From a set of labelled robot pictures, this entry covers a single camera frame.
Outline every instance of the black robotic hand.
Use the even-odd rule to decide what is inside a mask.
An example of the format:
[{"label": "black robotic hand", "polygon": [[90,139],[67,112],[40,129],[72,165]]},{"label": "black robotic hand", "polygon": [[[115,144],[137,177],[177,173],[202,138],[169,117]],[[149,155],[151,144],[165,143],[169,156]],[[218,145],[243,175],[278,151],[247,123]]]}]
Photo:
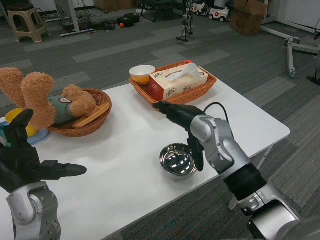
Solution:
[{"label": "black robotic hand", "polygon": [[61,164],[57,160],[40,163],[36,148],[27,141],[26,126],[33,114],[33,110],[26,109],[3,128],[9,147],[0,143],[0,187],[8,193],[41,180],[59,180],[87,172],[84,166]]}]

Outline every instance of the blue plate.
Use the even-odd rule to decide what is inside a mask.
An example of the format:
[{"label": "blue plate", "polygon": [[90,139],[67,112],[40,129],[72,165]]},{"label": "blue plate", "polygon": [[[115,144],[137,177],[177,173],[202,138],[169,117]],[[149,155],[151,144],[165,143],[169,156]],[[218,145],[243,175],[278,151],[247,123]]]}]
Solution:
[{"label": "blue plate", "polygon": [[[8,125],[9,123],[7,121],[0,122],[0,126],[8,126]],[[48,129],[41,129],[35,135],[28,138],[28,143],[30,143],[31,145],[35,145],[38,142],[44,140],[49,134],[50,132],[48,131]]]}]

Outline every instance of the yellow bowl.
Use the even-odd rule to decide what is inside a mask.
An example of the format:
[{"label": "yellow bowl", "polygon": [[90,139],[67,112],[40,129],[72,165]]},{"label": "yellow bowl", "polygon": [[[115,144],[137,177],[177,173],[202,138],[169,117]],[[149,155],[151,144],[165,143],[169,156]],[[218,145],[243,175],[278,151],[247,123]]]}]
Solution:
[{"label": "yellow bowl", "polygon": [[[22,113],[22,109],[21,108],[16,108],[10,112],[7,113],[7,115],[5,115],[5,120],[8,123],[11,123],[13,121],[13,119],[16,118],[16,116],[18,116],[20,113]],[[34,126],[32,125],[28,125],[26,126],[26,133],[28,134],[28,137],[32,137],[33,135],[35,135],[38,132],[38,129],[36,129]]]},{"label": "yellow bowl", "polygon": [[149,83],[149,74],[153,74],[156,68],[151,65],[140,65],[130,69],[129,73],[133,81],[138,84]]}]

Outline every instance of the green shirt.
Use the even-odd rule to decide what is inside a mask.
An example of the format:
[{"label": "green shirt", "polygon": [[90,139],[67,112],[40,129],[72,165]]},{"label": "green shirt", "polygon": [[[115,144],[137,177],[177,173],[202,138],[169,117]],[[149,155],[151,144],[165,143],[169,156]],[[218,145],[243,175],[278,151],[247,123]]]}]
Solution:
[{"label": "green shirt", "polygon": [[72,102],[69,99],[64,96],[50,96],[48,99],[56,109],[55,124],[65,124],[75,118],[70,111]]}]

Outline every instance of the white bowl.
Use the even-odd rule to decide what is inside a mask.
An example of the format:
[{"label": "white bowl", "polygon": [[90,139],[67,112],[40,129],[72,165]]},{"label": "white bowl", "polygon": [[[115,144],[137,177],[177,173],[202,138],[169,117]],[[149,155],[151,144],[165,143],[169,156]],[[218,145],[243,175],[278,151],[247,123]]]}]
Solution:
[{"label": "white bowl", "polygon": [[153,74],[156,68],[151,65],[140,65],[130,69],[129,73],[132,80],[138,84],[147,84],[149,82],[149,74]]}]

